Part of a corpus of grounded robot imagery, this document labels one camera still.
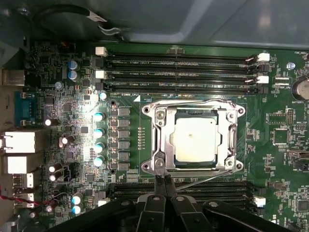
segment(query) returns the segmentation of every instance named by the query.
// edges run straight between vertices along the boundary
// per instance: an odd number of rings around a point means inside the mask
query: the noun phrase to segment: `motherboard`
[[[170,174],[200,204],[308,231],[307,52],[35,42],[25,72],[15,124],[51,132],[42,200],[60,198],[40,212],[49,227],[136,201]]]

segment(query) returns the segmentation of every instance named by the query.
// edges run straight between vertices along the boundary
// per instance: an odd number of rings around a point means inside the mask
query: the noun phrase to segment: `green circuit board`
[[[57,118],[61,123],[52,128],[52,147],[45,153],[46,166],[55,162],[77,162],[79,175],[69,183],[68,193],[77,191],[85,194],[84,209],[97,206],[96,191],[104,189],[109,183],[153,182],[154,176],[145,173],[141,163],[150,159],[151,154],[151,119],[141,112],[141,108],[150,102],[165,100],[207,100],[226,99],[243,106],[246,114],[238,120],[237,157],[243,162],[242,171],[223,180],[248,180],[257,186],[265,187],[265,212],[260,215],[266,220],[287,227],[289,222],[299,224],[302,231],[308,231],[309,218],[309,173],[308,169],[295,167],[294,159],[288,156],[288,149],[308,150],[308,110],[307,101],[298,101],[292,95],[292,84],[302,76],[308,75],[309,61],[304,51],[266,50],[224,47],[171,46],[152,44],[116,44],[116,43],[77,43],[68,51],[60,51],[58,44],[49,42],[34,43],[31,53],[33,70],[28,71],[26,81],[33,87],[28,92],[36,93],[38,99],[38,118],[36,125],[42,125],[47,118]],[[195,91],[186,93],[156,93],[156,88],[168,87],[169,83],[150,82],[145,92],[144,83],[138,81],[133,85],[138,92],[111,92],[102,100],[95,78],[95,47],[104,46],[119,53],[166,54],[181,50],[186,55],[249,57],[252,54],[270,53],[269,83],[263,84],[263,90],[254,94],[211,93]],[[77,73],[80,80],[68,78],[68,62],[74,59],[80,66]],[[296,68],[287,69],[292,62]],[[62,89],[55,89],[55,83],[61,82]],[[111,109],[128,109],[129,114],[118,119],[129,119],[128,127],[130,159],[128,169],[112,170],[112,158],[109,154],[109,131]],[[93,121],[93,114],[105,115],[101,122]],[[105,134],[94,139],[93,131],[101,128]],[[75,136],[74,145],[59,147],[59,137],[63,134]],[[104,164],[97,168],[93,164],[96,154],[93,147],[103,143]],[[45,172],[44,193],[50,194],[55,183],[48,181]],[[195,181],[196,178],[176,178],[176,181]],[[71,204],[56,208],[54,214],[46,214],[50,226],[68,220]]]

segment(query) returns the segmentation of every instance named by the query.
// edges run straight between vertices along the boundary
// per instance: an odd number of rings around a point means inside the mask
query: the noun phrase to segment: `cpu socket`
[[[152,119],[152,155],[144,172],[172,177],[208,177],[237,172],[237,119],[245,114],[232,101],[160,100],[143,106]]]

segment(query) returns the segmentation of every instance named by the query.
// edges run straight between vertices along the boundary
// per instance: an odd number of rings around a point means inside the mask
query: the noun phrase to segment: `blue serial port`
[[[15,102],[15,125],[35,126],[37,119],[38,99],[34,93],[16,91]]]

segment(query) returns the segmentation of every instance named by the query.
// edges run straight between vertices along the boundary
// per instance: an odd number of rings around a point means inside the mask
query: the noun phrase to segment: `red wire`
[[[44,201],[42,203],[40,202],[35,202],[35,201],[29,201],[29,200],[26,200],[26,199],[23,199],[23,198],[18,198],[18,197],[7,197],[7,196],[3,196],[1,194],[1,185],[0,185],[0,199],[1,200],[10,200],[10,201],[16,201],[16,202],[19,202],[19,203],[23,203],[23,202],[26,202],[28,204],[34,204],[36,206],[39,206],[39,205],[42,205],[42,204],[49,204],[50,201]]]

